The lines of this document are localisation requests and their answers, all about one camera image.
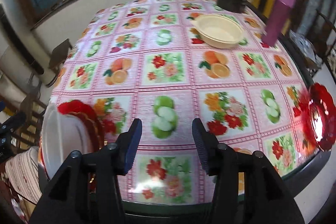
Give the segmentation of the white ceramic plate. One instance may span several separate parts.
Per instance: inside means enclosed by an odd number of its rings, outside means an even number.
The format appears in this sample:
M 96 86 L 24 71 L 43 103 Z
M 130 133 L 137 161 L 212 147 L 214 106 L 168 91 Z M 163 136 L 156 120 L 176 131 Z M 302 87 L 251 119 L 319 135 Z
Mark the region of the white ceramic plate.
M 48 105 L 42 124 L 41 156 L 47 177 L 52 179 L 67 156 L 75 150 L 94 151 L 85 124 L 76 116 L 61 114 L 54 103 Z

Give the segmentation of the red scalloped plastic plate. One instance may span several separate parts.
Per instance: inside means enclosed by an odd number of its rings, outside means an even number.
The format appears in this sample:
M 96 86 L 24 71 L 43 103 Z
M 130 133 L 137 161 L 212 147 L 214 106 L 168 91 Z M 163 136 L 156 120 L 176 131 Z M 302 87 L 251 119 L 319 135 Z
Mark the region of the red scalloped plastic plate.
M 75 116 L 84 123 L 94 152 L 104 146 L 104 129 L 91 106 L 80 100 L 72 100 L 61 103 L 58 106 L 58 111 L 61 114 Z

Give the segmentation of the cream plastic bowl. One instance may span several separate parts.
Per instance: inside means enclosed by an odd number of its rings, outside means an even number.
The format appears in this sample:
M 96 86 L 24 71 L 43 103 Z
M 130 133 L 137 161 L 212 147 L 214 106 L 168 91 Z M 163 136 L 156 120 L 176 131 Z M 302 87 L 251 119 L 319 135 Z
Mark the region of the cream plastic bowl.
M 242 27 L 225 16 L 200 15 L 191 24 L 201 39 L 214 48 L 230 49 L 236 47 L 244 38 Z

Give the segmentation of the wooden stool with yellow feet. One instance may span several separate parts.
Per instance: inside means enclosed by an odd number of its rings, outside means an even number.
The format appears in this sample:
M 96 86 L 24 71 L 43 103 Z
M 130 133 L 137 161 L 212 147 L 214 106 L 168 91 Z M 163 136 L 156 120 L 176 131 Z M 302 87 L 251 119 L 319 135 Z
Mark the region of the wooden stool with yellow feet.
M 19 110 L 24 112 L 26 120 L 19 129 L 19 136 L 22 142 L 29 146 L 38 146 L 44 114 L 47 105 L 42 103 L 35 94 L 27 94 L 26 98 L 21 102 Z

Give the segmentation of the striped chair cushion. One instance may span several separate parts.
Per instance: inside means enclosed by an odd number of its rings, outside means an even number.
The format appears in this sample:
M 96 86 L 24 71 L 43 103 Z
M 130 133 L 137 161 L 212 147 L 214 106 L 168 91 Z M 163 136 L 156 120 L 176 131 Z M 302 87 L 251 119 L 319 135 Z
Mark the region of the striped chair cushion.
M 38 147 L 19 153 L 5 164 L 5 172 L 14 190 L 37 204 L 42 196 L 38 177 Z

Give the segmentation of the dark wooden stool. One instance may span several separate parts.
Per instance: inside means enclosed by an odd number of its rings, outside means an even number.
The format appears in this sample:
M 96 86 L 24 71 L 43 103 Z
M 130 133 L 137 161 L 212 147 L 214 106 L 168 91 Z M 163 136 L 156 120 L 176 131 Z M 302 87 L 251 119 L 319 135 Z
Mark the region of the dark wooden stool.
M 70 50 L 72 50 L 72 45 L 69 39 L 65 39 L 55 47 L 51 53 L 49 69 L 55 70 L 59 65 L 63 64 L 66 61 Z

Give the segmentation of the white tower air conditioner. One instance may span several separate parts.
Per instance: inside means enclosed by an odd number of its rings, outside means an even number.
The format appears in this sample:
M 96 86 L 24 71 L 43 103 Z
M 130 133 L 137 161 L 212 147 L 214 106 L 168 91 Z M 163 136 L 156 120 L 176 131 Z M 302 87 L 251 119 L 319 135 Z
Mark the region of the white tower air conditioner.
M 50 56 L 30 30 L 18 0 L 1 0 L 1 27 L 8 37 L 15 58 L 45 86 L 52 86 L 58 73 L 49 69 Z

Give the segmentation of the pink fruit pattern tablecloth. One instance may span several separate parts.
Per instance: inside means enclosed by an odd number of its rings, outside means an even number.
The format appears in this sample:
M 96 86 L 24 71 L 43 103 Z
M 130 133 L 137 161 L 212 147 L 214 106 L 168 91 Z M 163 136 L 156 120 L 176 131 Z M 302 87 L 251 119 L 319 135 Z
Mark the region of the pink fruit pattern tablecloth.
M 230 18 L 244 30 L 234 48 L 206 44 L 191 22 Z M 133 119 L 142 137 L 133 168 L 120 177 L 130 202 L 210 202 L 214 179 L 202 170 L 191 133 L 195 118 L 235 151 L 262 151 L 280 176 L 315 154 L 301 125 L 306 80 L 284 42 L 261 41 L 263 21 L 215 0 L 135 0 L 98 11 L 61 69 L 50 102 L 89 104 L 115 141 Z

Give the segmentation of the pink thermos bottle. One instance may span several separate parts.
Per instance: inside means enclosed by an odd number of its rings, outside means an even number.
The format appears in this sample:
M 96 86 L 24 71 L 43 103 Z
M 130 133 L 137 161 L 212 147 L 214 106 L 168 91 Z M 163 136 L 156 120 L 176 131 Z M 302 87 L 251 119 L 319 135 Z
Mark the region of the pink thermos bottle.
M 270 16 L 262 33 L 261 41 L 270 46 L 275 46 L 281 30 L 294 8 L 296 0 L 275 0 Z

